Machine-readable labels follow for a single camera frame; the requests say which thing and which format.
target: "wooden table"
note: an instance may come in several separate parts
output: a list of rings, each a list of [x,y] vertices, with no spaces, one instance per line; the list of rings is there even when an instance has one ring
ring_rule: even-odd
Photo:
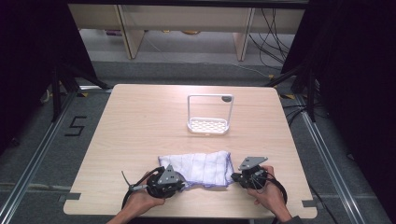
[[[187,96],[233,94],[230,130],[225,135],[197,135],[187,128]],[[276,178],[289,195],[292,215],[314,218],[303,167],[290,129],[272,88],[117,85],[107,102],[91,144],[67,200],[69,215],[116,215],[128,189],[121,171],[135,183],[146,171],[159,166],[158,156],[231,152],[233,168],[247,156],[268,157]],[[144,217],[272,218],[271,212],[253,204],[239,184],[228,188],[192,188],[149,210]]]

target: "white basket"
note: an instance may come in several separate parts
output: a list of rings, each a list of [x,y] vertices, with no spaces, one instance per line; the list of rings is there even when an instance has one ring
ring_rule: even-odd
[[[200,118],[191,117],[191,97],[221,97],[221,99],[230,104],[227,119],[219,118]],[[225,134],[230,129],[230,118],[233,111],[233,96],[231,94],[191,94],[187,98],[188,101],[188,122],[187,127],[191,133],[202,134]]]

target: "folded cloth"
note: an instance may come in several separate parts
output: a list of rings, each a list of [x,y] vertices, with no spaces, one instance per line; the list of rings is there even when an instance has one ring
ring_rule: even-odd
[[[205,188],[228,187],[233,183],[231,179],[233,164],[230,155],[230,152],[218,151],[209,154],[160,156],[158,160],[164,167],[172,164],[175,172],[187,182],[184,189],[193,185],[203,185]]]

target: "hand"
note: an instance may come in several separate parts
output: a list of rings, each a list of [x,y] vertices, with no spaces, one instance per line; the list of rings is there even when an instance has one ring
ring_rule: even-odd
[[[128,223],[135,217],[146,213],[150,208],[163,205],[165,199],[151,197],[145,189],[134,192],[129,196],[128,201],[119,213],[113,217],[107,224],[123,224]]]
[[[269,175],[267,178],[274,178],[274,167],[262,166]],[[291,214],[283,201],[280,189],[270,181],[266,181],[262,189],[247,189],[247,194],[256,198],[254,204],[261,204],[270,210],[280,222],[286,222],[291,219]]]

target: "sleeve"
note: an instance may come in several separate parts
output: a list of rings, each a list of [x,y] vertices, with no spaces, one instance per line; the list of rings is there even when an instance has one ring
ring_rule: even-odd
[[[284,224],[303,224],[303,221],[300,219],[299,216],[293,217],[291,220],[284,222]]]

